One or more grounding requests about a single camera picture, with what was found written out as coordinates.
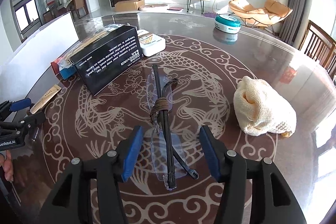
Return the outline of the person's hand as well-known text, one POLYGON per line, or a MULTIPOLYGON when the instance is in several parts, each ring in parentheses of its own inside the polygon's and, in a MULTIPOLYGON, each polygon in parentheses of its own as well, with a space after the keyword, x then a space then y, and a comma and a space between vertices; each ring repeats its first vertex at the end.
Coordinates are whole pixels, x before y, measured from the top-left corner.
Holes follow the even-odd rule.
POLYGON ((14 169, 11 153, 9 150, 1 151, 0 154, 0 165, 4 170, 5 179, 9 182, 13 182, 14 178, 14 169))

